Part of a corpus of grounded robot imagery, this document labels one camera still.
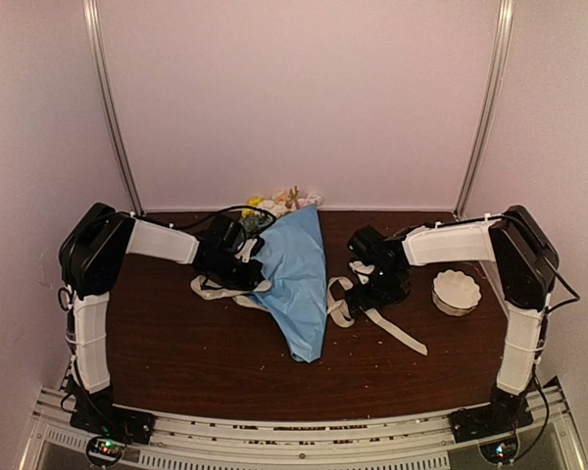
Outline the cream printed ribbon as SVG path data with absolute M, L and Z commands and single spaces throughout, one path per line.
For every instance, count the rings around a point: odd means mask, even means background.
M 215 301 L 220 299 L 232 299 L 237 305 L 245 308 L 253 308 L 268 312 L 269 310 L 253 300 L 249 299 L 245 292 L 228 290 L 219 284 L 213 284 L 204 275 L 198 275 L 190 282 L 191 290 L 204 301 Z M 330 291 L 327 291 L 327 314 L 333 322 L 341 328 L 349 328 L 355 323 L 355 317 L 349 312 L 345 299 L 335 300 Z M 384 318 L 377 309 L 370 308 L 365 311 L 365 316 L 376 326 L 390 334 L 403 345 L 416 353 L 427 356 L 427 346 L 407 332 Z

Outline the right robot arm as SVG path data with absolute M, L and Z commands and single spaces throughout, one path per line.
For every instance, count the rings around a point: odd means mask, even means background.
M 556 310 L 552 292 L 564 282 L 557 250 L 528 209 L 515 205 L 480 218 L 407 227 L 392 236 L 365 226 L 347 246 L 358 278 L 345 290 L 351 316 L 372 316 L 404 301 L 411 291 L 410 270 L 416 266 L 479 261 L 496 269 L 508 323 L 482 421 L 496 433 L 515 422 L 546 346 L 549 317 Z

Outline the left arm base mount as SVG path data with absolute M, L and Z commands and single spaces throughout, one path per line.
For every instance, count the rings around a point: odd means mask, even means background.
M 78 409 L 70 419 L 70 425 L 74 428 L 125 444 L 140 445 L 150 443 L 155 422 L 156 417 L 152 413 L 115 406 L 110 418 Z

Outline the blue wrapping paper sheet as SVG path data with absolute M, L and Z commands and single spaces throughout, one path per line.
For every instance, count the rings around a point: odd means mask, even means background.
M 327 273 L 319 212 L 307 206 L 280 218 L 263 234 L 256 259 L 270 282 L 248 299 L 266 309 L 285 338 L 292 358 L 321 357 L 327 318 Z

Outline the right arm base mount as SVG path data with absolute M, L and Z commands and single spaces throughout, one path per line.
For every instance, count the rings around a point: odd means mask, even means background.
M 457 444 L 481 441 L 498 435 L 510 434 L 534 422 L 530 411 L 517 416 L 499 415 L 490 404 L 475 408 L 461 408 L 449 415 L 449 423 Z

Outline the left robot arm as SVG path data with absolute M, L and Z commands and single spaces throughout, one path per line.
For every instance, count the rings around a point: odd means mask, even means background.
M 208 228 L 192 234 L 186 227 L 96 203 L 60 248 L 64 285 L 59 302 L 68 317 L 66 341 L 75 396 L 84 420 L 101 435 L 115 433 L 122 424 L 121 413 L 113 406 L 106 313 L 126 256 L 190 265 L 200 276 L 198 285 L 208 290 L 245 295 L 270 288 L 256 258 L 263 239 L 248 235 L 225 211 L 205 220 Z

